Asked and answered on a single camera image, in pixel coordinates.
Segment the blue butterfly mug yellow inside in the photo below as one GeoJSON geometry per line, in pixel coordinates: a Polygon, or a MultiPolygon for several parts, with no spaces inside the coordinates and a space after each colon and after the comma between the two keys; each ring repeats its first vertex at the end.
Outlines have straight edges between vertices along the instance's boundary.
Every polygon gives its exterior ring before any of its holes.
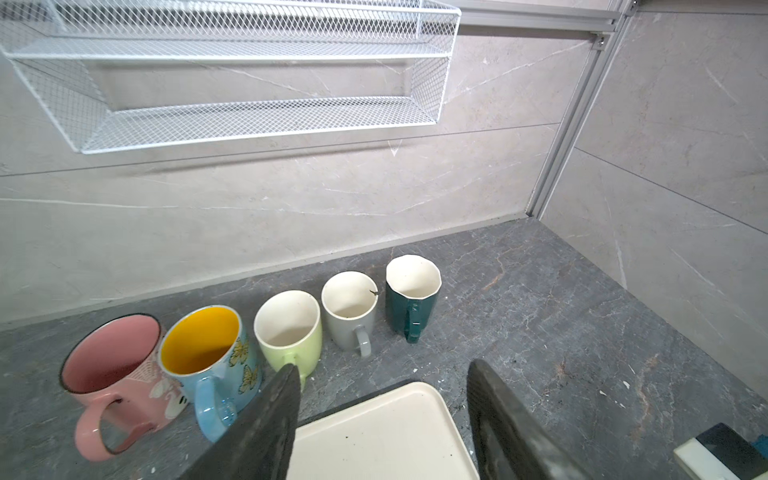
{"type": "Polygon", "coordinates": [[[161,342],[158,360],[163,372],[180,383],[211,442],[223,436],[260,390],[256,343],[228,306],[206,306],[176,322],[161,342]]]}

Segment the grey mug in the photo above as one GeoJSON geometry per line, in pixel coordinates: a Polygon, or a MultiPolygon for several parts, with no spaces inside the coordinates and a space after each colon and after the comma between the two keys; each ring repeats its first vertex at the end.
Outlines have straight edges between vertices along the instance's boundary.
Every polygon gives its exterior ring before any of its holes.
{"type": "Polygon", "coordinates": [[[344,351],[372,353],[371,334],[379,289],[366,274],[345,271],[331,277],[321,291],[323,320],[333,342],[344,351]]]}

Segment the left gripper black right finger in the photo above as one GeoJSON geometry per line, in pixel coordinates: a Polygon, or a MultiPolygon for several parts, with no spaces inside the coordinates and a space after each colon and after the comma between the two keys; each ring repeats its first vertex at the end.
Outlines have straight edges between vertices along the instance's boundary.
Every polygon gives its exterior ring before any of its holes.
{"type": "Polygon", "coordinates": [[[482,479],[588,479],[482,359],[467,374],[472,439],[482,479]]]}

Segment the beige plastic tray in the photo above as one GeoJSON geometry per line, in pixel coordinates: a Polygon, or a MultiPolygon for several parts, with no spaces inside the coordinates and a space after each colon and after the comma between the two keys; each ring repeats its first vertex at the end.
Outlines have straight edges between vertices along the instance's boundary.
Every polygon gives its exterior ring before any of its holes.
{"type": "Polygon", "coordinates": [[[289,479],[477,479],[450,412],[410,382],[299,427],[289,479]]]}

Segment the dark green mug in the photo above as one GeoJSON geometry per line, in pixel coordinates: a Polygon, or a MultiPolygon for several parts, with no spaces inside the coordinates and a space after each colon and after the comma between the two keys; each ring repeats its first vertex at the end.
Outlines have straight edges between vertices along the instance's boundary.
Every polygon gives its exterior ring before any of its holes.
{"type": "Polygon", "coordinates": [[[387,264],[385,280],[386,320],[395,333],[416,344],[442,287],[440,270],[424,257],[407,254],[387,264]]]}

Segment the light green mug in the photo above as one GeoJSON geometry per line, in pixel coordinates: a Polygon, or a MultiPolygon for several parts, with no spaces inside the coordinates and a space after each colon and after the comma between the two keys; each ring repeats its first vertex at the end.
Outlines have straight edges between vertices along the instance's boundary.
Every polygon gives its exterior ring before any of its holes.
{"type": "Polygon", "coordinates": [[[278,372],[283,366],[294,364],[304,390],[322,351],[321,309],[317,300],[301,290],[278,293],[259,308],[253,328],[270,367],[278,372]]]}

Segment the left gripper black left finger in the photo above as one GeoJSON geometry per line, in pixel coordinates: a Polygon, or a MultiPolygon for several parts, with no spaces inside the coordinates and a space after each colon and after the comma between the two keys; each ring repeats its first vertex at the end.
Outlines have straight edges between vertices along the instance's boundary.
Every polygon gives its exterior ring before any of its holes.
{"type": "Polygon", "coordinates": [[[300,400],[299,370],[289,363],[181,477],[285,479],[296,436],[300,400]]]}

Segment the aluminium frame rail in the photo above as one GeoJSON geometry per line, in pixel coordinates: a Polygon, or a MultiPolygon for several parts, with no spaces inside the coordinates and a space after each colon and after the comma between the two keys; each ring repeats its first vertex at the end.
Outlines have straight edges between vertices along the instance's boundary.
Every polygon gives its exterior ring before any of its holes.
{"type": "Polygon", "coordinates": [[[527,216],[541,219],[638,3],[612,1],[606,10],[502,1],[454,4],[462,10],[464,29],[513,29],[546,33],[549,37],[559,33],[570,37],[587,35],[592,41],[585,67],[525,209],[527,216]]]}

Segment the pink mug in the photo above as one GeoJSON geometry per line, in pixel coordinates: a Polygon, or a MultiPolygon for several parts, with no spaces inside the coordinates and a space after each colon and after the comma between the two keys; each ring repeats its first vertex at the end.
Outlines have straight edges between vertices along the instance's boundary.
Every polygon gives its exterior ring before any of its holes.
{"type": "Polygon", "coordinates": [[[164,333],[154,316],[128,314],[91,331],[67,355],[59,383],[85,407],[74,440],[87,460],[113,458],[188,405],[157,360],[164,333]]]}

